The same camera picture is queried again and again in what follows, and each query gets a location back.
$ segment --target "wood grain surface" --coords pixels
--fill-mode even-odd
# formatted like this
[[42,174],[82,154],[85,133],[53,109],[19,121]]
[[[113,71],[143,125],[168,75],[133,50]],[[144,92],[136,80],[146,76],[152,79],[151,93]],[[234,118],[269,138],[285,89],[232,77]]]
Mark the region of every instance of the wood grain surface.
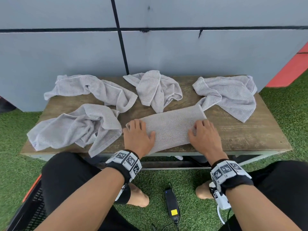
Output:
[[[189,107],[195,105],[202,97],[197,95],[192,87],[193,83],[199,78],[199,76],[174,76],[172,77],[177,82],[183,92],[183,99],[180,101],[173,100],[165,109],[164,112]],[[130,85],[122,77],[101,77],[112,81],[130,91],[136,92],[136,88]],[[229,115],[219,106],[214,105],[205,111],[206,117],[214,123],[217,128],[222,141],[222,147],[224,151],[262,151],[262,150],[279,150],[280,152],[291,150],[292,147],[287,138],[279,128],[279,125],[275,121],[274,117],[268,110],[264,101],[258,93],[255,94],[257,103],[256,110],[250,116],[250,118],[242,123],[236,120],[233,116]],[[50,99],[45,110],[39,118],[39,121],[55,118],[62,113],[70,113],[79,108],[82,104],[100,104],[104,105],[102,101],[96,99],[93,94],[79,95],[79,96],[55,96]],[[139,119],[141,117],[155,114],[152,107],[143,106],[140,99],[137,98],[133,107],[125,113],[119,115],[119,121],[122,127],[133,119]],[[85,148],[81,148],[76,144],[72,144],[68,147],[60,149],[47,148],[42,151],[35,151],[27,141],[21,150],[21,154],[33,155],[33,154],[52,154],[62,151],[72,152],[88,152],[91,145],[87,145]],[[116,152],[124,149],[123,136],[118,138],[112,145],[107,147],[102,153]],[[191,152],[196,151],[190,144],[173,147],[161,152]]]

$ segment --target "hand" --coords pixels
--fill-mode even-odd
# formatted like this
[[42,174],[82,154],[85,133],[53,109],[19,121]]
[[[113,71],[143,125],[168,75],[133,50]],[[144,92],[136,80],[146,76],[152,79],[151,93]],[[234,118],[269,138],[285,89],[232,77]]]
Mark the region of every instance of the hand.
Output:
[[135,119],[129,122],[129,129],[123,129],[125,149],[135,152],[139,159],[148,155],[155,143],[155,131],[150,137],[147,134],[145,122]]
[[191,145],[206,157],[210,165],[220,159],[228,159],[227,154],[222,150],[221,139],[213,123],[204,119],[196,121],[194,128],[197,129],[196,136],[193,130],[188,131]]

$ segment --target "folded towel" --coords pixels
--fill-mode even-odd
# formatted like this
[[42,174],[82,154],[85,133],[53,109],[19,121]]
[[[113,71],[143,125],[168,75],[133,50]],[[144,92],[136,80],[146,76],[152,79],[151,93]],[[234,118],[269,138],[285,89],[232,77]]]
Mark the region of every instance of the folded towel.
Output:
[[159,70],[129,74],[123,78],[136,87],[141,103],[145,106],[151,105],[156,113],[162,113],[172,100],[183,98],[179,83],[160,74]]
[[76,96],[92,93],[105,105],[115,105],[120,113],[129,110],[137,99],[137,95],[113,82],[100,80],[92,75],[59,75],[56,86],[44,94],[45,100],[56,95]]
[[257,87],[251,76],[198,78],[193,84],[196,93],[202,98],[202,110],[218,105],[241,122],[247,121],[256,109],[254,94]]
[[197,120],[206,119],[200,105],[153,114],[140,120],[147,124],[147,133],[156,132],[149,154],[189,143],[188,130]]
[[27,133],[37,151],[55,149],[76,143],[85,147],[93,143],[89,155],[94,157],[117,140],[122,134],[119,111],[97,104],[83,104],[69,114],[41,121]]

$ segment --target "yellow label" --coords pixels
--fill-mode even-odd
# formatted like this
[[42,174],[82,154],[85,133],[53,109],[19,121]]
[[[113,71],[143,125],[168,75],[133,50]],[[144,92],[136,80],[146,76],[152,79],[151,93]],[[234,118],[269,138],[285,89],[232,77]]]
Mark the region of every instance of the yellow label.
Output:
[[172,216],[175,216],[175,215],[177,215],[178,213],[177,213],[177,210],[176,209],[174,209],[174,210],[171,210],[171,215]]

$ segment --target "crumpled towel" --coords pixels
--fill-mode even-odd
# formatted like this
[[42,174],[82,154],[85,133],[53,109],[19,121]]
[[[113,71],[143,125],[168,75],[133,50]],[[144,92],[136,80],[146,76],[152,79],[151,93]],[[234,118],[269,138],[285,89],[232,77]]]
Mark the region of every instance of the crumpled towel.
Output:
[[205,96],[197,103],[202,110],[216,104],[244,123],[256,109],[253,95],[257,92],[257,87],[251,76],[200,77],[193,88],[198,95]]
[[145,106],[151,105],[156,113],[162,113],[172,100],[179,101],[183,98],[179,83],[160,74],[159,70],[129,74],[123,78],[136,87],[141,103]]
[[147,124],[147,133],[155,131],[155,144],[149,154],[189,143],[188,130],[197,120],[206,119],[200,105],[153,114],[140,120]]
[[44,93],[44,99],[49,100],[56,95],[76,96],[93,95],[104,101],[105,105],[115,105],[120,113],[129,110],[135,103],[137,95],[113,82],[100,80],[93,75],[59,75],[52,91]]
[[83,104],[72,113],[41,121],[27,136],[36,151],[93,143],[89,155],[94,157],[121,136],[118,115],[119,111],[104,105]]

